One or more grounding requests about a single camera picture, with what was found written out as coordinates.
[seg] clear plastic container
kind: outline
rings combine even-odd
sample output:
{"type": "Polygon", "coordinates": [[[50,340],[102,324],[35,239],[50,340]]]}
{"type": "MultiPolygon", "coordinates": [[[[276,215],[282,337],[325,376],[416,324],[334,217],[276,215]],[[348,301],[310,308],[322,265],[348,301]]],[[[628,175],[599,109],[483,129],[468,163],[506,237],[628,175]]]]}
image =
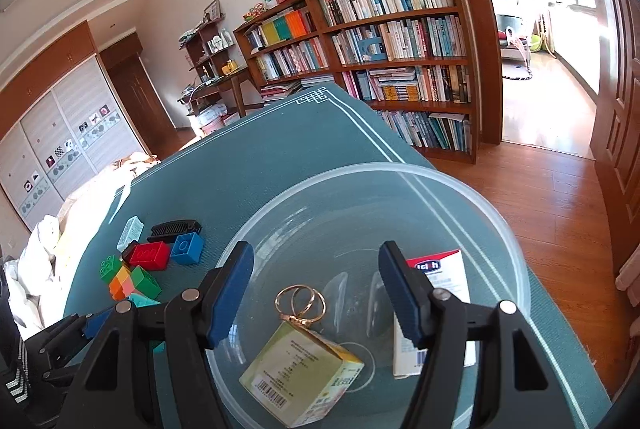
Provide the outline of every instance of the clear plastic container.
{"type": "MultiPolygon", "coordinates": [[[[462,249],[471,301],[495,306],[510,299],[529,316],[522,251],[504,219],[476,191],[415,165],[360,164],[319,174],[255,213],[218,263],[237,241],[254,247],[254,272],[231,333],[208,355],[238,427],[283,427],[238,380],[280,324],[273,300],[291,284],[323,293],[327,313],[313,329],[365,362],[327,417],[308,427],[400,427],[418,378],[392,376],[393,310],[378,272],[378,249],[390,239],[407,259],[462,249]]],[[[468,426],[476,373],[476,365],[465,368],[454,427],[468,426]]]]}

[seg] ceiling molding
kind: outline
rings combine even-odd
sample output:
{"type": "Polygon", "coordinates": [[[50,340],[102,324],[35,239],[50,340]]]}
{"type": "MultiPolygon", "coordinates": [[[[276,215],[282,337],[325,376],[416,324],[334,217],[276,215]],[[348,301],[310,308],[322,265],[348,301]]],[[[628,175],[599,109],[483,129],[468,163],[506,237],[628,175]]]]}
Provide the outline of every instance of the ceiling molding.
{"type": "Polygon", "coordinates": [[[107,0],[103,5],[97,8],[88,9],[88,6],[92,4],[99,4],[99,0],[81,0],[76,4],[70,6],[65,11],[58,14],[55,18],[51,19],[48,23],[41,26],[34,34],[31,34],[18,48],[16,48],[2,64],[0,64],[0,90],[6,86],[6,84],[13,79],[20,70],[22,70],[28,63],[42,50],[51,45],[57,38],[66,34],[69,30],[75,27],[77,24],[87,20],[91,20],[97,16],[100,16],[104,12],[111,10],[115,6],[121,5],[129,0],[107,0]],[[47,37],[46,42],[37,45],[36,48],[32,48],[38,43],[47,32],[53,31],[57,26],[60,26],[60,30],[56,30],[50,37],[47,37]]]}
{"type": "Polygon", "coordinates": [[[126,38],[127,35],[133,34],[135,31],[136,31],[136,27],[133,26],[133,27],[129,28],[128,30],[125,30],[124,32],[122,32],[122,34],[118,34],[116,37],[112,37],[106,43],[103,43],[98,47],[98,52],[101,52],[102,50],[105,50],[106,48],[110,47],[112,44],[116,44],[118,41],[120,41],[121,39],[126,38]]]}

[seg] wooden cabinet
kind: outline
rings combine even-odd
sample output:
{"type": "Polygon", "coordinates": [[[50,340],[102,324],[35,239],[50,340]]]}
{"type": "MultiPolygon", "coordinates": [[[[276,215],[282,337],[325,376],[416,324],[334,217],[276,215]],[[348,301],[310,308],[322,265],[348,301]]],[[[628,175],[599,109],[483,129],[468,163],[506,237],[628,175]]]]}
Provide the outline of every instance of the wooden cabinet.
{"type": "Polygon", "coordinates": [[[36,56],[0,92],[0,138],[57,80],[94,53],[83,21],[36,56]]]}

